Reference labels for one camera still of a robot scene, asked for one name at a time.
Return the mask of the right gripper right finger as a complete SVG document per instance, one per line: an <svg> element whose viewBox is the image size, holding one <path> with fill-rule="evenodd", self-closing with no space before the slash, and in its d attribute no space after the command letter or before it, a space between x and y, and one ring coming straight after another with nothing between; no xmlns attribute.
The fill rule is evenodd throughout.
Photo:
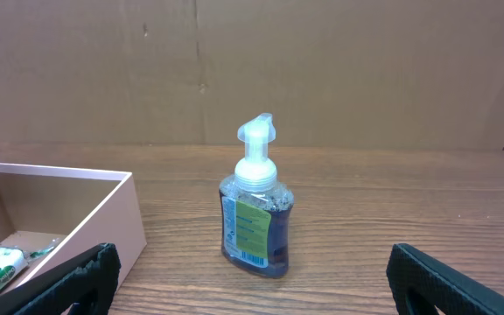
<svg viewBox="0 0 504 315"><path fill-rule="evenodd" d="M407 243L392 247L386 275L402 315L504 315L504 296Z"/></svg>

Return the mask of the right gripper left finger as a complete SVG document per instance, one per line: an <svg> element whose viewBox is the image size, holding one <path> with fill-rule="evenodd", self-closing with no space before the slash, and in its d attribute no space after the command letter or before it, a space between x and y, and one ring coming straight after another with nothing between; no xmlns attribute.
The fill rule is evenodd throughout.
<svg viewBox="0 0 504 315"><path fill-rule="evenodd" d="M107 315L121 262L113 243L101 243L0 295L0 315Z"/></svg>

